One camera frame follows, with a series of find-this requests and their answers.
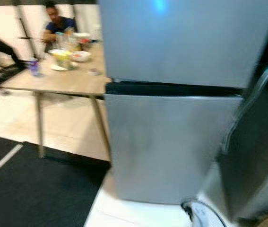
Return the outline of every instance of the floor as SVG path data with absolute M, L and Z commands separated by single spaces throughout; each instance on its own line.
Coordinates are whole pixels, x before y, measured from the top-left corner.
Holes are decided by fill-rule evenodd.
M 100 101 L 105 113 L 105 103 Z M 87 98 L 46 94 L 43 101 L 45 145 L 88 157 L 108 160 L 92 106 Z M 37 142 L 35 101 L 31 92 L 12 91 L 0 96 L 0 137 Z M 225 212 L 225 203 L 217 166 L 208 174 L 199 199 Z M 208 227 L 219 227 L 209 215 Z M 227 222 L 228 227 L 237 226 Z M 109 171 L 85 224 L 86 227 L 191 227 L 189 217 L 179 205 L 159 205 L 118 199 L 113 169 Z

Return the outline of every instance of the white wall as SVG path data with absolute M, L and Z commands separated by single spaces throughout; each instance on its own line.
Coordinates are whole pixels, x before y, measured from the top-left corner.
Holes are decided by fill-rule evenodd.
M 64 17 L 73 18 L 73 9 L 70 5 L 57 5 Z M 34 45 L 38 53 L 43 50 L 40 42 L 44 28 L 50 21 L 42 5 L 22 5 L 27 29 L 34 38 Z M 76 22 L 80 32 L 93 33 L 95 25 L 100 25 L 98 5 L 75 5 L 77 12 Z M 17 12 L 14 6 L 0 6 L 0 39 L 12 46 L 22 59 L 29 59 L 32 53 L 27 40 L 17 37 L 25 36 L 21 24 L 17 19 Z

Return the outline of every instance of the freezer door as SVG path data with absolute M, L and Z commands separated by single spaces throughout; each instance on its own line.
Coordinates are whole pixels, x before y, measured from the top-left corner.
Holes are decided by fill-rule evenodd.
M 195 197 L 240 97 L 105 95 L 122 199 Z
M 268 0 L 99 0 L 108 77 L 248 86 L 268 40 Z

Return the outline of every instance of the white bowl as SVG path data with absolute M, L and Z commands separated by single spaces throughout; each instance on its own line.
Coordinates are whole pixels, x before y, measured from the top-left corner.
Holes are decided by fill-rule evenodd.
M 91 34 L 86 33 L 86 32 L 82 32 L 82 33 L 74 33 L 74 36 L 77 39 L 88 39 L 91 36 Z
M 75 51 L 72 54 L 72 60 L 78 62 L 84 62 L 89 60 L 91 53 L 86 51 Z
M 48 52 L 51 55 L 53 55 L 53 54 L 61 55 L 61 54 L 64 54 L 66 51 L 65 50 L 60 50 L 60 49 L 52 49 L 52 50 L 49 50 Z

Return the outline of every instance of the refrigerator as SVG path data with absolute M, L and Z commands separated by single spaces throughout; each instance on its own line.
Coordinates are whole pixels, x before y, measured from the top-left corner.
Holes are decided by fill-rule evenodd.
M 99 5 L 118 196 L 196 197 L 268 40 L 268 1 Z
M 259 74 L 267 62 L 268 45 Z M 268 213 L 268 82 L 238 121 L 219 164 L 230 218 L 257 219 Z

